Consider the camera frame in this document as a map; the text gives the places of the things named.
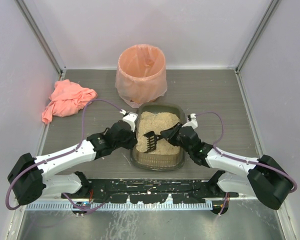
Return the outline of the dark green litter box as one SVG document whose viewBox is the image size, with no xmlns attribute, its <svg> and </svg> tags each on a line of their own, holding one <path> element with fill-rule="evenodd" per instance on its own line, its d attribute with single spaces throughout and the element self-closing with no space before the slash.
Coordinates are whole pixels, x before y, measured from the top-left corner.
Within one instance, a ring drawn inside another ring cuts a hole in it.
<svg viewBox="0 0 300 240">
<path fill-rule="evenodd" d="M 181 107 L 170 103 L 145 103 L 137 114 L 137 145 L 130 151 L 131 163 L 152 171 L 180 169 L 185 162 L 185 151 L 170 144 L 161 132 L 186 123 Z"/>
</svg>

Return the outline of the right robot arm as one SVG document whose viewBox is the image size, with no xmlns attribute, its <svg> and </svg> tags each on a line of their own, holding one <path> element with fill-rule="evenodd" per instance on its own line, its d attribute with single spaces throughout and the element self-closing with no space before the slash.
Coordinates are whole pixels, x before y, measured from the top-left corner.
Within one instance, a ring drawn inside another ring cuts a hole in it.
<svg viewBox="0 0 300 240">
<path fill-rule="evenodd" d="M 266 207 L 278 210 L 297 183 L 269 155 L 244 157 L 201 141 L 191 126 L 175 126 L 160 135 L 171 145 L 182 148 L 199 166 L 223 171 L 216 184 L 223 192 L 256 197 Z"/>
</svg>

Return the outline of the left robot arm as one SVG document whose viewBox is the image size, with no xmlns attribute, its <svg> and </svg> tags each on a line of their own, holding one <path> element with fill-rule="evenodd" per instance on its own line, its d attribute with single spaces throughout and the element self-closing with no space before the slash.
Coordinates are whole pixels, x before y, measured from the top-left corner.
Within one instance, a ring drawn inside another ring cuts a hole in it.
<svg viewBox="0 0 300 240">
<path fill-rule="evenodd" d="M 135 122 L 122 119 L 66 149 L 36 157 L 25 153 L 7 176 L 8 193 L 14 193 L 19 206 L 61 193 L 83 197 L 90 187 L 85 175 L 82 172 L 61 175 L 60 172 L 106 157 L 119 148 L 133 149 L 136 144 Z"/>
</svg>

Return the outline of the black slotted litter scoop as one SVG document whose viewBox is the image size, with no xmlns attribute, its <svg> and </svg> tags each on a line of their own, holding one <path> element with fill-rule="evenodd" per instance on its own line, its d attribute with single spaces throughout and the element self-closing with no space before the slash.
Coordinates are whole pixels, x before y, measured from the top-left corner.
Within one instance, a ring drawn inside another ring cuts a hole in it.
<svg viewBox="0 0 300 240">
<path fill-rule="evenodd" d="M 149 131 L 143 135 L 146 138 L 146 151 L 145 153 L 153 152 L 157 149 L 157 142 L 163 139 L 163 136 L 156 134 L 154 131 Z"/>
</svg>

